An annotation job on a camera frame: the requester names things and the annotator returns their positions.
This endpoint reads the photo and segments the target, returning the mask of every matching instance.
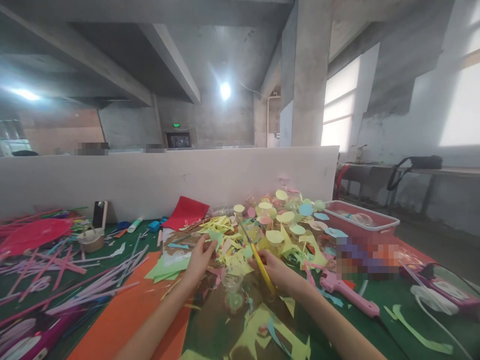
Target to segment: black bag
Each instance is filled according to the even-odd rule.
[[[403,174],[398,178],[398,180],[394,183],[395,181],[395,175],[397,174],[397,171],[399,170],[399,167],[402,166],[404,162],[407,160],[411,161],[411,167],[406,169]],[[432,155],[432,156],[410,156],[404,158],[402,161],[400,161],[397,165],[393,167],[393,173],[390,176],[390,179],[388,180],[388,185],[386,186],[386,189],[388,191],[393,191],[395,190],[400,183],[400,180],[403,179],[405,174],[408,174],[409,172],[412,171],[412,169],[434,169],[438,170],[442,168],[442,162],[444,160],[440,156]]]

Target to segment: plastic bottle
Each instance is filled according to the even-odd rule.
[[[233,207],[220,207],[216,209],[209,209],[206,213],[206,216],[216,218],[219,216],[232,216],[234,215],[234,208]]]
[[[137,230],[137,227],[140,225],[140,223],[144,220],[143,217],[139,217],[137,220],[135,220],[133,222],[132,225],[130,225],[130,227],[128,228],[128,232],[129,233],[133,233],[135,230]]]

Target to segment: concrete ceiling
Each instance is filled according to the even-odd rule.
[[[335,0],[330,60],[370,22],[414,2]],[[197,103],[199,90],[217,91],[224,81],[259,91],[293,3],[0,0],[0,88],[20,84],[49,98],[140,106],[151,105],[150,92]],[[0,101],[6,98],[0,91]]]

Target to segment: glue stick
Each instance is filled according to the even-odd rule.
[[[137,230],[137,227],[140,225],[140,223],[144,220],[143,217],[139,217],[137,220],[135,220],[133,222],[132,225],[130,225],[130,227],[128,228],[128,232],[129,233],[133,233],[135,230]]]

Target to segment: hand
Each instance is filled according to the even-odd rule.
[[[210,239],[208,234],[203,234],[196,246],[191,251],[190,262],[186,268],[183,279],[195,286],[205,274],[210,259],[216,257],[215,248],[217,247],[217,241],[210,241],[205,243],[205,240]]]
[[[266,273],[275,286],[294,298],[298,290],[305,285],[306,280],[285,265],[282,260],[275,257],[270,251],[263,249],[260,250],[258,254],[265,266]],[[255,269],[255,271],[260,272],[255,258],[252,257],[248,259],[248,264]]]

